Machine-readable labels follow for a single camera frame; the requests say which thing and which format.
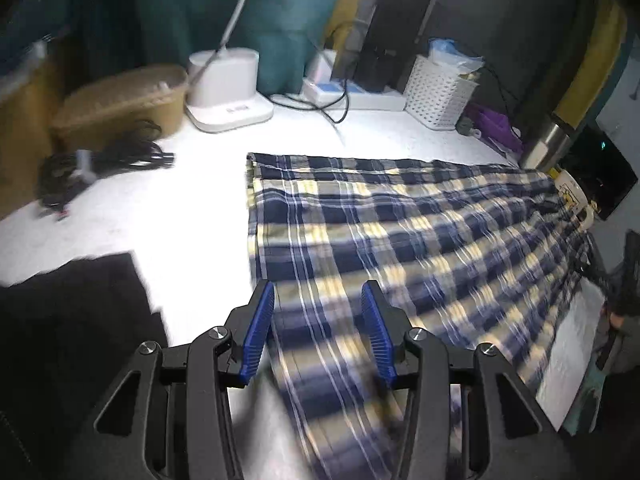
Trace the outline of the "white usb charger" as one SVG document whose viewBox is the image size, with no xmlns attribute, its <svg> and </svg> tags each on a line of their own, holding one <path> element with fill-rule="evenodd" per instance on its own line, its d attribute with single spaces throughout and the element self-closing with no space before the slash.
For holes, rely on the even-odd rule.
<svg viewBox="0 0 640 480">
<path fill-rule="evenodd" d="M 305 76 L 313 84 L 326 84 L 331 80 L 337 52 L 324 49 L 317 52 L 307 65 Z"/>
</svg>

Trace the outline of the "black power adapter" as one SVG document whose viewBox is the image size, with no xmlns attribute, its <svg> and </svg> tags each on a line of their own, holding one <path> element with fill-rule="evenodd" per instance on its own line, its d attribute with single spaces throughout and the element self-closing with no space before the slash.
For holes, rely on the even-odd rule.
<svg viewBox="0 0 640 480">
<path fill-rule="evenodd" d="M 382 47 L 363 49 L 352 80 L 367 92 L 380 93 L 392 82 L 396 61 L 396 50 Z"/>
</svg>

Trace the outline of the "purple cloth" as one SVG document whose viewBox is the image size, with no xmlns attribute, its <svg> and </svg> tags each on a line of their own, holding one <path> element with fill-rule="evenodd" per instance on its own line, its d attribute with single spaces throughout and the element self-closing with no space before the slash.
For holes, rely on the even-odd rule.
<svg viewBox="0 0 640 480">
<path fill-rule="evenodd" d="M 465 115 L 472 120 L 474 126 L 480 130 L 485 139 L 498 142 L 518 156 L 523 153 L 523 143 L 520 137 L 513 132 L 510 120 L 506 115 L 473 102 L 469 102 L 465 107 Z"/>
</svg>

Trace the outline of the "white power strip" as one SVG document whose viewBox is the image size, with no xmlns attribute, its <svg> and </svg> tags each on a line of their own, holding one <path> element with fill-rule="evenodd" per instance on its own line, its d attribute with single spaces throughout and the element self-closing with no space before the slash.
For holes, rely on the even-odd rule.
<svg viewBox="0 0 640 480">
<path fill-rule="evenodd" d="M 350 80 L 347 81 L 347 93 L 344 93 L 341 80 L 315 84 L 304 78 L 302 97 L 311 104 L 329 110 L 342 110 L 346 103 L 349 103 L 351 110 L 402 112 L 406 107 L 406 98 L 394 89 L 386 87 L 382 92 L 369 92 Z"/>
</svg>

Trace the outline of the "cream cartoon mug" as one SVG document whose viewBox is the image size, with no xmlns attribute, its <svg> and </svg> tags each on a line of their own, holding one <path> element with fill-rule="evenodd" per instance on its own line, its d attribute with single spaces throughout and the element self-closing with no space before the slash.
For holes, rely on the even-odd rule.
<svg viewBox="0 0 640 480">
<path fill-rule="evenodd" d="M 579 229 L 588 231 L 593 225 L 594 209 L 578 182 L 568 171 L 562 170 L 554 179 L 554 185 L 570 215 L 580 221 Z"/>
</svg>

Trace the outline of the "brown lidded bowl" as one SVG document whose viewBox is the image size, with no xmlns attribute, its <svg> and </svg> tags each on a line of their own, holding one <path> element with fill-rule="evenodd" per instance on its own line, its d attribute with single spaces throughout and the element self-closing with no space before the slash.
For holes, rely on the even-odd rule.
<svg viewBox="0 0 640 480">
<path fill-rule="evenodd" d="M 188 74 L 179 65 L 150 65 L 86 84 L 71 93 L 52 119 L 59 150 L 99 150 L 116 136 L 140 130 L 152 138 L 181 127 Z"/>
</svg>

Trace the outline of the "yellow curtain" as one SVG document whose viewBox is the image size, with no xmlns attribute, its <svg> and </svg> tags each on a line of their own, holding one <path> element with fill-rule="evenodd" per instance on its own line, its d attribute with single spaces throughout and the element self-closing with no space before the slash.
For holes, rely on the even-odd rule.
<svg viewBox="0 0 640 480">
<path fill-rule="evenodd" d="M 582 62 L 554 114 L 577 130 L 612 75 L 623 47 L 628 18 L 620 0 L 598 0 L 596 18 Z"/>
</svg>

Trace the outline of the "blue yellow plaid pants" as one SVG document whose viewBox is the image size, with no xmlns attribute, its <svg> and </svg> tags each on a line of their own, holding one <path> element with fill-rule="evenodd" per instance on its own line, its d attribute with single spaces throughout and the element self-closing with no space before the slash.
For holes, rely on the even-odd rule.
<svg viewBox="0 0 640 480">
<path fill-rule="evenodd" d="M 249 154 L 248 253 L 276 289 L 268 349 L 317 479 L 386 479 L 404 402 L 378 385 L 361 289 L 377 281 L 446 344 L 498 347 L 540 387 L 587 258 L 535 170 L 414 159 Z"/>
</svg>

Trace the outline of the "blue white plastic bag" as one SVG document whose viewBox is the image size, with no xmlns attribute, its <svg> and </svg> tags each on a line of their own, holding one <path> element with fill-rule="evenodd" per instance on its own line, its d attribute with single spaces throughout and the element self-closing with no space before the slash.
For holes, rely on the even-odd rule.
<svg viewBox="0 0 640 480">
<path fill-rule="evenodd" d="M 451 39 L 431 39 L 427 58 L 435 65 L 460 76 L 475 73 L 485 66 L 485 59 L 482 56 L 463 54 Z"/>
</svg>

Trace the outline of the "stainless steel tumbler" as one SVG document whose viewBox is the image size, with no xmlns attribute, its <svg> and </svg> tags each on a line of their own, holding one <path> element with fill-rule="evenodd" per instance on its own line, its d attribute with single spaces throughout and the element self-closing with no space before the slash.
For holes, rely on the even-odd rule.
<svg viewBox="0 0 640 480">
<path fill-rule="evenodd" d="M 529 135 L 518 166 L 549 171 L 566 154 L 575 136 L 575 128 L 555 114 L 544 116 Z"/>
</svg>

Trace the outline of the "white textured bedspread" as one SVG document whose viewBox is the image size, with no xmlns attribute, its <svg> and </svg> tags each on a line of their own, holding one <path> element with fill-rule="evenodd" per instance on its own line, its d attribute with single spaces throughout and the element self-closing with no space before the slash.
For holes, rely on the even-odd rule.
<svg viewBox="0 0 640 480">
<path fill-rule="evenodd" d="M 1 221 L 1 283 L 22 282 L 67 261 L 131 252 L 170 344 L 190 342 L 224 322 L 250 296 L 246 154 L 449 160 L 501 164 L 501 155 L 454 131 L 427 129 L 407 113 L 349 112 L 332 127 L 318 114 L 278 108 L 257 126 L 202 133 L 188 120 L 160 141 L 176 153 L 171 169 L 133 172 L 96 183 L 56 220 L 31 203 Z M 587 369 L 600 292 L 582 282 L 560 325 L 538 401 L 556 429 Z M 230 394 L 245 479 L 312 479 L 269 374 Z"/>
</svg>

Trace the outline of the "teal curtain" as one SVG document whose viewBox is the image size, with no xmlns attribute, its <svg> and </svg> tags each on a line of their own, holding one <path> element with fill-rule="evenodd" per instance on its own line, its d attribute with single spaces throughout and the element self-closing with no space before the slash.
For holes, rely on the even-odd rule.
<svg viewBox="0 0 640 480">
<path fill-rule="evenodd" d="M 214 50 L 238 0 L 72 0 L 86 70 L 100 79 Z M 246 0 L 229 40 L 260 55 L 257 88 L 296 93 L 337 0 Z"/>
</svg>

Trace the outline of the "white plastic lattice basket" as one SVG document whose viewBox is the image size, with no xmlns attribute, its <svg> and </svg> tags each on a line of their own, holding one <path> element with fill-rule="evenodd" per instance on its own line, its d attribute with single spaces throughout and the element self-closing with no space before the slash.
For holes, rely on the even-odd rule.
<svg viewBox="0 0 640 480">
<path fill-rule="evenodd" d="M 406 112 L 434 131 L 454 130 L 478 82 L 423 55 L 414 60 L 405 86 Z"/>
</svg>

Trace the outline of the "white desk lamp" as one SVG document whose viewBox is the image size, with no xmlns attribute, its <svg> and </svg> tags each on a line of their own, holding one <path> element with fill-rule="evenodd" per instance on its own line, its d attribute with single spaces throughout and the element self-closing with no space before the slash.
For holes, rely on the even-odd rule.
<svg viewBox="0 0 640 480">
<path fill-rule="evenodd" d="M 245 3 L 235 3 L 216 49 L 195 52 L 189 58 L 186 116 L 203 132 L 221 133 L 261 124 L 273 115 L 273 104 L 257 91 L 259 53 L 228 47 Z"/>
</svg>

